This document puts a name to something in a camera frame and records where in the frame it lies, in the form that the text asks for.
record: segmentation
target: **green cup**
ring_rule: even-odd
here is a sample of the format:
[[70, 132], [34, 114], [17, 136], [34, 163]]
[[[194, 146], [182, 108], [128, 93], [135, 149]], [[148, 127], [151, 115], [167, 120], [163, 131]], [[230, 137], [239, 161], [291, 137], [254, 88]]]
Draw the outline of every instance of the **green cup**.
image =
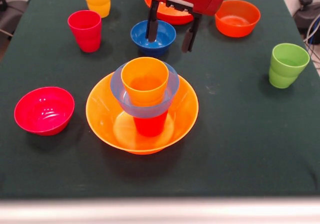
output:
[[281, 43], [272, 50], [269, 82], [276, 88], [288, 88], [310, 61], [308, 52], [295, 44]]

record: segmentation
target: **orange cup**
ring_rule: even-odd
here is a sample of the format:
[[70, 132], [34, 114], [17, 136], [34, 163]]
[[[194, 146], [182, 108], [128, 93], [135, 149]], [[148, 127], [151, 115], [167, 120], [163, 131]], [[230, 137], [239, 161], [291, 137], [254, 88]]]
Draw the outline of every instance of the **orange cup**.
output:
[[241, 38], [249, 35], [260, 20], [259, 9], [244, 0], [225, 0], [215, 14], [216, 28], [224, 35]]
[[169, 70], [160, 60], [139, 57], [129, 61], [121, 71], [121, 80], [130, 101], [137, 107], [160, 104], [165, 96]]

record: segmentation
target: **blue cup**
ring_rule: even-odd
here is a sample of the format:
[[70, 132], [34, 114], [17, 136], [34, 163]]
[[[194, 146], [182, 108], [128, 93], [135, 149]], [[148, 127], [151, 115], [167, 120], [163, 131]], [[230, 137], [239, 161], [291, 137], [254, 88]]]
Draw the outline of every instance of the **blue cup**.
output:
[[148, 57], [160, 57], [176, 39], [176, 30], [169, 23], [158, 20], [158, 30], [155, 41], [146, 39], [147, 20], [141, 21], [131, 29], [131, 39], [139, 50]]
[[169, 70], [168, 84], [164, 92], [163, 101], [160, 104], [154, 106], [132, 105], [130, 102], [129, 95], [121, 80], [121, 71], [125, 64], [120, 66], [114, 72], [110, 82], [111, 91], [113, 96], [117, 99], [118, 103], [120, 104], [121, 108], [126, 113], [135, 118], [154, 118], [163, 114], [169, 109], [174, 100], [174, 96], [176, 95], [179, 89], [180, 81], [175, 69], [173, 69], [173, 67], [167, 63], [165, 63], [165, 65]]

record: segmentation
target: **red robot arm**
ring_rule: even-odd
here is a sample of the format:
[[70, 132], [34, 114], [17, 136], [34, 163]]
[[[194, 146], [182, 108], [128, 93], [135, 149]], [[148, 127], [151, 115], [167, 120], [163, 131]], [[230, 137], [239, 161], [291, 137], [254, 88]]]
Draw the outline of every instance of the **red robot arm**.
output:
[[189, 12], [193, 15], [194, 21], [192, 26], [187, 30], [182, 44], [183, 52], [191, 52], [201, 16], [215, 15], [223, 0], [152, 0], [146, 29], [146, 38], [150, 42], [155, 41], [157, 36], [157, 10], [159, 2], [165, 3], [167, 7], [173, 7], [179, 11]]

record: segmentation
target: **dark green table cover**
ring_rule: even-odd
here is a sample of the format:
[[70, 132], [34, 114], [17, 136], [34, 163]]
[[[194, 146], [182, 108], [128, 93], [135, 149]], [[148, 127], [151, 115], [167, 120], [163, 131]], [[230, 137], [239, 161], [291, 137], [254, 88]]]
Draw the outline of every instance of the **dark green table cover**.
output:
[[[320, 176], [320, 80], [312, 63], [288, 89], [268, 82], [273, 46], [303, 46], [283, 0], [246, 0], [261, 11], [254, 32], [232, 39], [203, 17], [193, 51], [181, 53], [189, 27], [160, 59], [194, 87], [199, 115], [190, 133], [153, 155], [100, 141], [85, 105], [95, 84], [141, 55], [130, 30], [148, 17], [143, 0], [111, 0], [99, 51], [80, 51], [68, 16], [85, 0], [31, 0], [0, 64], [2, 199], [146, 196], [317, 195]], [[75, 99], [58, 135], [25, 132], [14, 120], [27, 92], [59, 86]]]

